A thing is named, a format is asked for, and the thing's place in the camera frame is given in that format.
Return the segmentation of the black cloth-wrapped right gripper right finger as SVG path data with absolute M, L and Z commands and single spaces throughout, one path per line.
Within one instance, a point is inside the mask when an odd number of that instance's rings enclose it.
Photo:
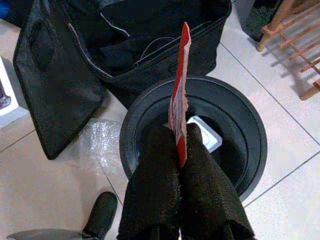
M 202 143 L 187 129 L 187 160 L 180 172 L 182 240 L 256 240 L 237 191 Z

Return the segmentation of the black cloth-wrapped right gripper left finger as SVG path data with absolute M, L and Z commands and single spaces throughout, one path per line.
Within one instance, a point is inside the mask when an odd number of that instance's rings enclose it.
M 173 131 L 154 127 L 146 143 L 126 188 L 117 240 L 178 240 L 181 189 Z

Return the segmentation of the red cardboard packet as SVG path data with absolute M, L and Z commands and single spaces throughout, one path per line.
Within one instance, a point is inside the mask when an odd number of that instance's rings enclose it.
M 184 22 L 180 36 L 175 83 L 168 109 L 168 127 L 174 133 L 180 168 L 183 168 L 187 161 L 186 81 L 191 43 L 190 28 L 188 23 Z

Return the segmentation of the black round rubbish bin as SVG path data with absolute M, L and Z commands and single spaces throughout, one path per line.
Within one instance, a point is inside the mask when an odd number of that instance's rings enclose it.
M 173 79 L 152 85 L 124 118 L 119 153 L 128 178 L 146 153 L 150 129 L 168 122 L 174 85 Z M 221 146 L 211 155 L 244 201 L 258 185 L 267 161 L 266 131 L 258 112 L 240 91 L 213 77 L 188 77 L 185 89 L 186 118 L 199 117 L 222 138 Z

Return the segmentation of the clear bubble wrap sheet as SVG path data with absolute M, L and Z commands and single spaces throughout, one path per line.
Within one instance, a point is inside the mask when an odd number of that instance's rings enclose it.
M 73 160 L 84 169 L 127 182 L 120 158 L 120 130 L 118 121 L 91 119 L 74 143 Z

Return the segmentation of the large black fabric bag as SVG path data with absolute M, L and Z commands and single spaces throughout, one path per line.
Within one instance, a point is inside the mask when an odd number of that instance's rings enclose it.
M 13 66 L 47 158 L 76 137 L 106 90 L 129 107 L 174 79 L 185 22 L 188 73 L 213 70 L 231 11 L 231 0 L 33 0 Z

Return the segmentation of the white printed carton box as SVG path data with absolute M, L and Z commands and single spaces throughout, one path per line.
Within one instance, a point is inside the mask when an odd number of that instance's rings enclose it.
M 12 62 L 0 56 L 0 129 L 28 112 Z

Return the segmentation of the black upright case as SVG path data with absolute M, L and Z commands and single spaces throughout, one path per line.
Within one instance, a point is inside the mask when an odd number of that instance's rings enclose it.
M 260 42 L 262 27 L 269 24 L 283 0 L 237 0 L 237 10 L 241 29 L 251 39 Z

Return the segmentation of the blue object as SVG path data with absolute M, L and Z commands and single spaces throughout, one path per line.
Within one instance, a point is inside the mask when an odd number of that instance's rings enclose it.
M 0 19 L 4 19 L 8 15 L 10 8 L 7 0 L 0 0 Z

